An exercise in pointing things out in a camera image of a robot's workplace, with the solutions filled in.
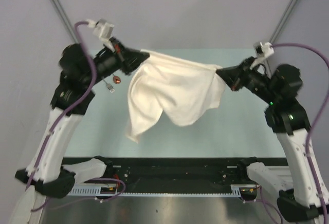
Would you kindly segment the white cloth napkin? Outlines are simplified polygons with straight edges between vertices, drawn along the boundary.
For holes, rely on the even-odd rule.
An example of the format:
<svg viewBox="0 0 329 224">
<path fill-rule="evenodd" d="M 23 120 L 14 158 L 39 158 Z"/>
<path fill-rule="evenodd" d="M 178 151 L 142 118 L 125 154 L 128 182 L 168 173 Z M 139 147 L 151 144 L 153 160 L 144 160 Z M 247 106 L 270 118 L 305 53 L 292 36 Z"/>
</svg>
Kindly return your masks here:
<svg viewBox="0 0 329 224">
<path fill-rule="evenodd" d="M 226 88 L 216 74 L 221 66 L 142 52 L 150 56 L 137 68 L 128 88 L 127 138 L 138 142 L 162 114 L 177 126 L 189 126 L 207 110 L 219 107 Z"/>
</svg>

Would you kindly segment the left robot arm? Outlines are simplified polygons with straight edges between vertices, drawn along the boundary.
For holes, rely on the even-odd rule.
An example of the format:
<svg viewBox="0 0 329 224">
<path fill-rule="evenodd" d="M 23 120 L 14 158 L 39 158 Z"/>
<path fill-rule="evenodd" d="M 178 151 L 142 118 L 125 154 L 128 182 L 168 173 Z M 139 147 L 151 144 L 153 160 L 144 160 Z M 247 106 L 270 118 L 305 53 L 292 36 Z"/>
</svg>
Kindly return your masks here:
<svg viewBox="0 0 329 224">
<path fill-rule="evenodd" d="M 150 56 L 123 46 L 116 38 L 109 41 L 114 49 L 104 47 L 90 60 L 81 44 L 69 45 L 62 52 L 60 83 L 51 99 L 43 141 L 29 166 L 15 173 L 17 180 L 43 196 L 64 198 L 75 184 L 96 179 L 107 183 L 115 174 L 113 162 L 102 156 L 62 165 L 71 137 L 95 97 L 92 88 L 118 70 L 130 75 Z"/>
</svg>

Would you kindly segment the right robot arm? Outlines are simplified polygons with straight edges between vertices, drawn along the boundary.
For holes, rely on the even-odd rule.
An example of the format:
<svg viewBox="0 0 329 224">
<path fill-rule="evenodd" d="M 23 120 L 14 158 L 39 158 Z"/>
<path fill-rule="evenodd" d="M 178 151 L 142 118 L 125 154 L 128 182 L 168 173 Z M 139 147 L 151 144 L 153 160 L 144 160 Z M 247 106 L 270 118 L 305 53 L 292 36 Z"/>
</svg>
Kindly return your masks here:
<svg viewBox="0 0 329 224">
<path fill-rule="evenodd" d="M 232 91 L 245 87 L 268 104 L 264 111 L 267 125 L 283 148 L 292 182 L 285 182 L 264 164 L 251 159 L 251 164 L 237 170 L 242 183 L 255 181 L 274 195 L 281 215 L 288 222 L 303 222 L 320 216 L 328 223 L 328 190 L 322 178 L 313 173 L 319 169 L 307 135 L 311 125 L 305 109 L 296 96 L 303 85 L 300 70 L 289 64 L 279 65 L 268 77 L 251 69 L 253 57 L 240 65 L 216 70 Z"/>
</svg>

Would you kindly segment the copper spoon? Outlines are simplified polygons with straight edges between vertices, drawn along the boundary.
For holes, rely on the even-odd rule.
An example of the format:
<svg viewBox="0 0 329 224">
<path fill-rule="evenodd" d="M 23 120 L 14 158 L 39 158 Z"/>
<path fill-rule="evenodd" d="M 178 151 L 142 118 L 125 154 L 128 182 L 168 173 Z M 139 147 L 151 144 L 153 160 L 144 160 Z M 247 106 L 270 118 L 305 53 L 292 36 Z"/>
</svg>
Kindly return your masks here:
<svg viewBox="0 0 329 224">
<path fill-rule="evenodd" d="M 113 83 L 118 85 L 121 83 L 121 79 L 119 76 L 113 74 Z"/>
</svg>

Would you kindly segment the silver fork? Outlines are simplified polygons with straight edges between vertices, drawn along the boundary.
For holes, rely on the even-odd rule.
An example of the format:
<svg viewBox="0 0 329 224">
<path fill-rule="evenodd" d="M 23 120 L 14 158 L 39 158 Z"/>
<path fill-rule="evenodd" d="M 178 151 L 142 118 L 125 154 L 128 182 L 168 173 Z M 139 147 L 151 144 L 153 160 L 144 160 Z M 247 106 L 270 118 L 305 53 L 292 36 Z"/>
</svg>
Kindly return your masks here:
<svg viewBox="0 0 329 224">
<path fill-rule="evenodd" d="M 111 83 L 107 82 L 105 79 L 102 79 L 102 81 L 104 82 L 106 88 L 110 91 L 110 93 L 115 92 L 115 89 Z"/>
</svg>

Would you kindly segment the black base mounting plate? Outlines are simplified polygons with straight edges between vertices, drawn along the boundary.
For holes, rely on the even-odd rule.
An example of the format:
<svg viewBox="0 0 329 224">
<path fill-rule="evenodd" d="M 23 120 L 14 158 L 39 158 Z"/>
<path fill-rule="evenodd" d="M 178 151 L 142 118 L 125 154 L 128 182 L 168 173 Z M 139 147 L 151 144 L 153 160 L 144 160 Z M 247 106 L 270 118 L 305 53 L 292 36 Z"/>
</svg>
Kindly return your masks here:
<svg viewBox="0 0 329 224">
<path fill-rule="evenodd" d="M 183 193 L 214 192 L 227 185 L 253 185 L 242 170 L 248 163 L 286 166 L 285 158 L 106 158 L 111 167 L 102 177 L 122 180 L 119 189 Z"/>
</svg>

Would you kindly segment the left aluminium frame post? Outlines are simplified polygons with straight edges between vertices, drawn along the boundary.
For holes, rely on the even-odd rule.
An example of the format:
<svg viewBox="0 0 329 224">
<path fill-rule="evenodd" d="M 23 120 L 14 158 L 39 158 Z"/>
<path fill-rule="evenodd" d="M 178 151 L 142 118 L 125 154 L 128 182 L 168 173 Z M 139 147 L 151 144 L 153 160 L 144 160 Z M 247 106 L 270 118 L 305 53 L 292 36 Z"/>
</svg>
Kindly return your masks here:
<svg viewBox="0 0 329 224">
<path fill-rule="evenodd" d="M 62 25 L 64 26 L 64 29 L 66 30 L 67 34 L 69 35 L 70 39 L 74 42 L 77 43 L 78 39 L 74 30 L 74 27 L 67 16 L 67 13 L 65 12 L 60 0 L 49 0 L 57 13 Z"/>
</svg>

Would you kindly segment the aluminium frame post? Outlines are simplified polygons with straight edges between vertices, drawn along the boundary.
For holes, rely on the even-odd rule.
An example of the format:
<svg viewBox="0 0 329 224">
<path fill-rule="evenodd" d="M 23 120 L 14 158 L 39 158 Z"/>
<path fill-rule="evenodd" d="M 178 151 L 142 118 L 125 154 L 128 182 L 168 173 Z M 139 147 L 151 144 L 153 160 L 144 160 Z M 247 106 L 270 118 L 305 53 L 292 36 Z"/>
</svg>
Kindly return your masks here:
<svg viewBox="0 0 329 224">
<path fill-rule="evenodd" d="M 275 27 L 272 35 L 269 38 L 270 43 L 274 43 L 280 34 L 282 33 L 285 25 L 287 24 L 290 16 L 292 15 L 296 5 L 298 4 L 299 0 L 290 0 L 288 5 L 286 6 L 277 26 Z"/>
<path fill-rule="evenodd" d="M 60 0 L 49 0 L 57 13 L 62 25 L 64 26 L 64 29 L 66 30 L 67 34 L 69 35 L 70 39 L 74 42 L 77 43 L 78 39 L 74 30 L 74 27 L 67 16 L 67 13 L 65 12 Z"/>
</svg>

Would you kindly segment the right aluminium frame post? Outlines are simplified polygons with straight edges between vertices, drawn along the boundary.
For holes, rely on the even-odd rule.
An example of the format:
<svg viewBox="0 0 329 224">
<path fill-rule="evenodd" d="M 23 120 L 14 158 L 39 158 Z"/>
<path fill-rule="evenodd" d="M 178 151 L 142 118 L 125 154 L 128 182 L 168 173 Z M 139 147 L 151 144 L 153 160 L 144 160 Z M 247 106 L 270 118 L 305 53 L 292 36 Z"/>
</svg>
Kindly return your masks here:
<svg viewBox="0 0 329 224">
<path fill-rule="evenodd" d="M 280 34 L 282 33 L 285 25 L 287 24 L 290 16 L 292 15 L 296 5 L 298 4 L 299 0 L 290 0 L 288 5 L 286 6 L 277 26 L 275 27 L 272 35 L 269 38 L 270 43 L 274 43 Z"/>
</svg>

